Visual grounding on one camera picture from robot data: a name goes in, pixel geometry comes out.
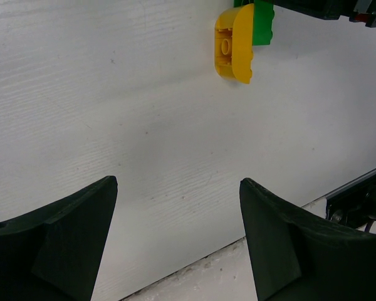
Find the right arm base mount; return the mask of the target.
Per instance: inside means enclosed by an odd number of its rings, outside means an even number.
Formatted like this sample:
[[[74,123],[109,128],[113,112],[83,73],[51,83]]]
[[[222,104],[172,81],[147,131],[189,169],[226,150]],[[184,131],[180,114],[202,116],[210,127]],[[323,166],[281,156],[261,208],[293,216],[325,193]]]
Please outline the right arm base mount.
[[[376,168],[330,192],[326,219],[365,232],[376,223]]]

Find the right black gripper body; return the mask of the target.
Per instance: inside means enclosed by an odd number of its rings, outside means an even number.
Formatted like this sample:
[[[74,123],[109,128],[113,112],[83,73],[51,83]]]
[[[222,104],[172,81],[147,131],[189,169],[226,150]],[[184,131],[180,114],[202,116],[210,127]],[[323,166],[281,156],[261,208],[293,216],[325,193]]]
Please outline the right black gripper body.
[[[376,28],[376,0],[275,0],[272,3],[317,19],[338,20],[345,16],[350,22]]]

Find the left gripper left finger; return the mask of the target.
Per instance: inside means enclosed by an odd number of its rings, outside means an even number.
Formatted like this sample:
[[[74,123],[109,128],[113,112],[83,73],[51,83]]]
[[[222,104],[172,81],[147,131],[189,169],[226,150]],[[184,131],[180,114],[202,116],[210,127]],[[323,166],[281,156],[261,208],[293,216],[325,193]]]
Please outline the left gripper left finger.
[[[0,300],[90,300],[117,192],[106,176],[0,222]]]

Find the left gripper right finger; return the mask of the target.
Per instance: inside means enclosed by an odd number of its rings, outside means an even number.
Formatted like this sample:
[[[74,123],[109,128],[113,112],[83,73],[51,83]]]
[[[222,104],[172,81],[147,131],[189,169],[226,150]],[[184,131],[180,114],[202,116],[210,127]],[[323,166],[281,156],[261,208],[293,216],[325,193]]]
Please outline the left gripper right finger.
[[[376,234],[316,216],[249,178],[239,198],[259,300],[376,300]]]

